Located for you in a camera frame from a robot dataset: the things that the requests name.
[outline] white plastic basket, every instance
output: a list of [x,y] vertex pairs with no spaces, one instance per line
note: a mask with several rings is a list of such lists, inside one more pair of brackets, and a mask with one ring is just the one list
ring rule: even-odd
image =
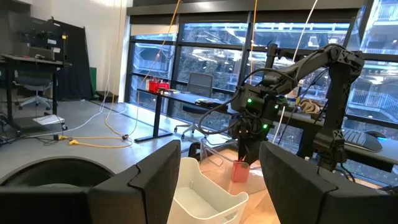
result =
[[238,224],[249,195],[232,196],[205,177],[196,159],[181,159],[168,224]]

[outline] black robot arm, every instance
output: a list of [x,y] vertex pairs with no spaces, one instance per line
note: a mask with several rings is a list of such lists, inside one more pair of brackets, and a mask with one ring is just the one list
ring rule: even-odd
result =
[[344,162],[341,125],[351,84],[361,74],[363,65],[361,52],[350,52],[342,46],[330,44],[291,66],[267,71],[259,86],[248,83],[239,86],[231,107],[242,115],[233,120],[236,124],[229,130],[233,138],[238,138],[239,159],[248,164],[258,159],[258,142],[267,140],[266,136],[283,102],[280,95],[292,91],[300,79],[320,67],[328,67],[333,93],[328,99],[328,106],[333,108],[333,112],[326,114],[325,124],[314,139],[313,146],[320,155],[319,166],[333,170],[337,162]]

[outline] gray floor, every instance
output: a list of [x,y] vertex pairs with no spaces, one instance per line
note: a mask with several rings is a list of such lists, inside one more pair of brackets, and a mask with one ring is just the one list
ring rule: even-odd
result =
[[[35,114],[43,114],[45,107],[39,105],[37,110],[35,110],[35,105],[25,106],[23,110],[14,110],[15,117],[20,118],[24,116],[35,116]],[[5,104],[2,105],[2,111],[5,112]],[[65,118],[66,124],[69,129],[80,126],[86,122],[94,114],[98,113],[100,106],[89,102],[89,101],[71,101],[71,102],[59,102],[58,115]],[[117,104],[114,106],[114,110],[123,114],[116,114],[112,111],[109,116],[108,123],[117,131],[121,133],[129,134],[136,123],[135,119],[137,114],[137,107],[129,104]],[[104,120],[108,115],[109,110],[104,109],[104,111],[98,116],[94,117],[89,123],[84,127],[79,128],[75,131],[67,131],[64,133],[66,136],[71,137],[88,137],[88,136],[116,136],[109,128],[105,126]],[[139,117],[137,128],[132,139],[144,137],[152,134],[152,126],[149,124],[153,123],[154,112],[139,108]],[[174,126],[177,124],[183,124],[181,121],[171,119],[165,116],[161,116],[160,128],[173,131]],[[36,135],[41,133],[53,133],[56,131],[61,131],[60,125],[52,125],[46,128],[46,130],[41,130],[34,133],[25,132],[26,135]],[[139,162],[141,159],[148,156],[150,153],[154,152],[156,149],[167,144],[173,139],[180,139],[181,132],[183,128],[178,130],[173,136],[166,138],[161,138],[157,140],[147,141],[140,144],[133,143],[130,147],[125,147],[122,149],[101,149],[95,147],[86,146],[69,146],[68,141],[60,141],[53,146],[44,146],[42,142],[36,139],[25,139],[22,141],[17,141],[12,144],[5,144],[0,147],[0,178],[14,169],[23,166],[27,163],[36,161],[38,159],[43,159],[46,157],[55,156],[78,156],[91,159],[93,161],[99,162],[110,168],[113,172],[121,172],[131,165]],[[14,131],[10,127],[6,127],[6,135],[8,138],[12,138]],[[187,149],[193,141],[199,141],[203,135],[200,133],[195,133],[193,136],[187,135],[186,140],[182,141],[182,149]],[[211,142],[221,143],[225,142],[225,137],[216,135],[209,138]],[[88,142],[92,144],[100,144],[105,146],[122,146],[125,142],[118,140],[86,140],[81,142]]]

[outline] office chair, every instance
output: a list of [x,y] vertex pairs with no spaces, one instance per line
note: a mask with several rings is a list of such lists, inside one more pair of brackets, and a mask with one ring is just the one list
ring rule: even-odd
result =
[[[27,56],[36,57],[37,55],[45,57],[46,60],[54,60],[54,53],[52,50],[41,49],[37,47],[29,47]],[[40,72],[21,72],[15,77],[15,84],[23,86],[27,90],[36,91],[35,96],[17,99],[15,102],[19,110],[23,109],[23,106],[30,103],[43,103],[46,106],[46,110],[51,110],[50,103],[52,100],[41,97],[39,91],[45,91],[53,87],[52,74],[51,73],[40,73]]]
[[[213,76],[203,73],[192,72],[189,76],[187,91],[192,94],[211,98],[211,94],[213,91]],[[193,116],[195,118],[195,121],[192,124],[177,125],[174,128],[174,132],[177,132],[177,128],[187,128],[181,135],[181,139],[184,139],[185,133],[192,131],[193,134],[195,130],[199,131],[197,122],[199,118],[208,111],[208,109],[204,109],[199,106],[183,104],[182,110],[188,112],[190,116]]]

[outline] black keyboard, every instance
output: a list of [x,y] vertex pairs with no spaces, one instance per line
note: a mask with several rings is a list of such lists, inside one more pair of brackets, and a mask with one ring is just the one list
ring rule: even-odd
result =
[[343,133],[347,143],[363,147],[371,152],[380,152],[382,149],[379,140],[370,134],[346,128],[343,129]]

